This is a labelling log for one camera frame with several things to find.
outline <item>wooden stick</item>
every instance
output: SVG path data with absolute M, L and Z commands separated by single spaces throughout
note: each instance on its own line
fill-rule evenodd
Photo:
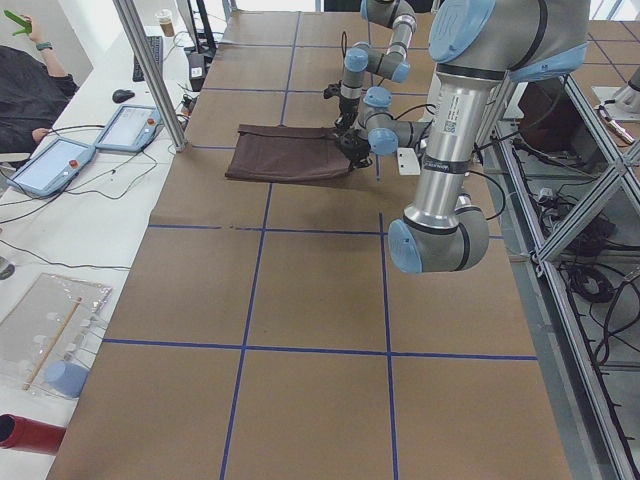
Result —
M 64 329 L 67 328 L 67 325 L 69 325 L 69 322 L 71 321 L 71 318 L 73 317 L 73 315 L 76 313 L 76 310 L 78 310 L 80 303 L 82 303 L 82 297 L 76 298 L 76 301 L 73 307 L 71 307 L 71 310 L 69 311 L 67 316 L 64 318 L 60 326 L 58 327 L 58 331 L 53 337 L 51 337 L 51 341 L 49 342 L 47 349 L 42 354 L 42 358 L 40 359 L 36 367 L 33 369 L 33 372 L 29 374 L 29 377 L 27 377 L 24 384 L 22 385 L 23 390 L 29 390 L 29 387 L 31 387 L 31 383 L 36 379 L 36 377 L 40 373 L 40 370 L 42 369 L 44 362 L 47 361 L 47 358 L 49 358 L 49 355 L 53 351 L 53 348 L 56 346 L 56 343 L 58 343 L 58 340 L 60 340 L 60 336 L 62 335 L 62 332 L 64 332 Z

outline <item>blue cup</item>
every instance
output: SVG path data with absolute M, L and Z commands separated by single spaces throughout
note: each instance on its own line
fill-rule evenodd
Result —
M 78 398 L 89 370 L 64 360 L 52 363 L 44 372 L 45 381 L 57 391 L 71 398 Z

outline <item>black shirt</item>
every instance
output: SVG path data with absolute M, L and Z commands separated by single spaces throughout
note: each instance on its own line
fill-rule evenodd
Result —
M 0 46 L 0 153 L 31 153 L 31 132 L 51 128 L 78 86 L 71 75 L 51 77 L 31 55 Z

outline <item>person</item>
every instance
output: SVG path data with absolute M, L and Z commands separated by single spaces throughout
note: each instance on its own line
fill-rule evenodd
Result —
M 44 64 L 0 45 L 0 153 L 32 153 L 78 89 L 40 24 L 22 17 L 31 23 L 29 40 Z

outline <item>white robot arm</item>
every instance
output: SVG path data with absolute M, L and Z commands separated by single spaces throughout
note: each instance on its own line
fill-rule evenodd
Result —
M 404 0 L 363 0 L 367 9 L 375 3 L 398 9 L 405 4 Z M 429 37 L 429 53 L 441 82 L 436 114 L 420 159 L 414 200 L 402 219 L 389 227 L 391 257 L 400 270 L 464 270 L 483 258 L 489 228 L 462 183 L 490 91 L 505 75 L 513 82 L 536 81 L 578 68 L 586 54 L 589 3 L 447 0 L 439 9 Z M 374 108 L 384 113 L 383 105 Z M 360 118 L 370 111 L 367 104 Z M 375 153 L 388 154 L 402 144 L 402 129 L 410 122 L 370 123 L 378 131 L 378 144 L 370 146 Z M 365 130 L 370 140 L 369 122 Z

